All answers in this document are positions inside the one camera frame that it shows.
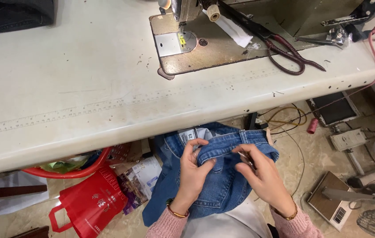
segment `bracelet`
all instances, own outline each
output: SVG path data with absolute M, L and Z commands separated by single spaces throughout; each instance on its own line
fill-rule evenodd
M 178 213 L 175 213 L 173 212 L 171 209 L 170 209 L 170 204 L 173 202 L 174 198 L 169 198 L 165 203 L 167 204 L 167 208 L 168 210 L 174 215 L 174 216 L 177 216 L 178 218 L 185 218 L 189 215 L 189 210 L 186 212 L 185 215 L 180 215 Z
M 270 206 L 270 207 L 275 211 L 275 213 L 279 214 L 281 217 L 283 217 L 286 220 L 290 221 L 290 220 L 294 219 L 295 216 L 296 216 L 296 214 L 298 213 L 298 207 L 296 205 L 296 202 L 293 200 L 293 197 L 292 197 L 292 201 L 295 204 L 295 213 L 293 215 L 291 215 L 290 217 L 287 217 L 287 218 L 285 218 L 282 214 L 280 214 L 280 212 L 276 208 L 274 208 L 273 206 Z

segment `white table top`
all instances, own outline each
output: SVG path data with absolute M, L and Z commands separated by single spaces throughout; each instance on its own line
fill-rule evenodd
M 261 58 L 169 81 L 157 74 L 148 20 L 156 14 L 154 1 L 60 0 L 55 26 L 0 33 L 0 171 L 364 86 L 375 78 L 365 41 L 346 50 L 319 46 L 300 52 L 327 72 L 307 67 L 291 76 Z

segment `pink sweater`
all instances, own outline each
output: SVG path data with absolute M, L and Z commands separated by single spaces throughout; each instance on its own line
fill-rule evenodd
M 275 227 L 280 238 L 323 238 L 321 231 L 317 229 L 309 219 L 309 216 L 298 207 L 296 217 L 290 221 L 271 210 Z M 146 232 L 146 238 L 179 238 L 188 218 L 175 217 L 168 209 L 153 223 Z

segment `hand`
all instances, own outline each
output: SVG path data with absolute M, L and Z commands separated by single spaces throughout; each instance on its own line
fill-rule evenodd
M 235 168 L 249 182 L 255 193 L 266 203 L 276 208 L 285 218 L 295 213 L 295 203 L 283 185 L 274 161 L 265 156 L 254 144 L 241 144 L 232 152 L 248 152 L 257 168 L 254 173 L 245 163 Z
M 180 215 L 185 215 L 193 202 L 198 199 L 204 186 L 205 177 L 216 164 L 216 158 L 206 161 L 201 167 L 197 166 L 196 156 L 201 148 L 193 152 L 193 146 L 206 145 L 208 141 L 197 138 L 186 143 L 183 155 L 180 158 L 180 187 L 170 209 Z

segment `red thread spool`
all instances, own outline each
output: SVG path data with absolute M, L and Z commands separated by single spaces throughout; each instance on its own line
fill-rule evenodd
M 317 118 L 313 118 L 311 120 L 311 123 L 308 126 L 307 132 L 310 133 L 310 134 L 314 134 L 315 133 L 315 129 L 317 128 L 317 124 L 318 124 Z

